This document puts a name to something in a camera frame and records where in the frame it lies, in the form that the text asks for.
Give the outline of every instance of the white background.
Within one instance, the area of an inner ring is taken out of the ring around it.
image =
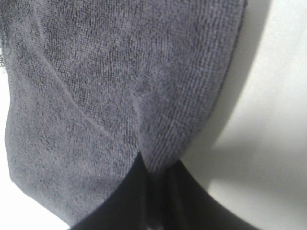
[[[303,123],[307,117],[306,15],[307,0],[249,0],[226,81],[232,91],[223,89],[200,140],[204,141],[210,129],[208,140],[214,130],[221,130],[218,123],[223,124],[224,136],[215,139],[203,161],[198,158],[196,162],[192,154],[183,158],[213,197],[263,230],[307,229],[307,125]],[[259,84],[263,85],[261,90],[253,90]],[[10,97],[3,73],[0,93],[0,229],[66,230],[67,224],[10,181],[4,145]],[[223,97],[228,97],[227,104]],[[236,102],[239,97],[241,105]],[[250,116],[238,109],[248,106],[247,99],[254,106],[249,108]],[[226,107],[235,121],[225,121],[218,113]],[[237,132],[230,135],[227,130],[234,130],[231,125]],[[278,143],[278,150],[272,142]],[[231,151],[236,155],[223,155]]]

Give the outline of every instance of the white surface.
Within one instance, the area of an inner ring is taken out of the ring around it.
[[[307,1],[268,3],[249,0],[221,96],[182,160],[216,200],[254,226],[305,230]]]

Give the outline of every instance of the gray towel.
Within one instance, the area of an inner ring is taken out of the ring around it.
[[[0,0],[11,180],[70,226],[204,128],[246,0]]]

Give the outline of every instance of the microfiber cloth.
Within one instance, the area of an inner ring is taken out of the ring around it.
[[[246,5],[0,0],[11,180],[74,226],[108,201],[140,155],[159,197],[214,108]]]

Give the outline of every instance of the gray fabric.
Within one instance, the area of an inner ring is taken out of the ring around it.
[[[72,226],[203,129],[245,0],[0,0],[11,180]]]

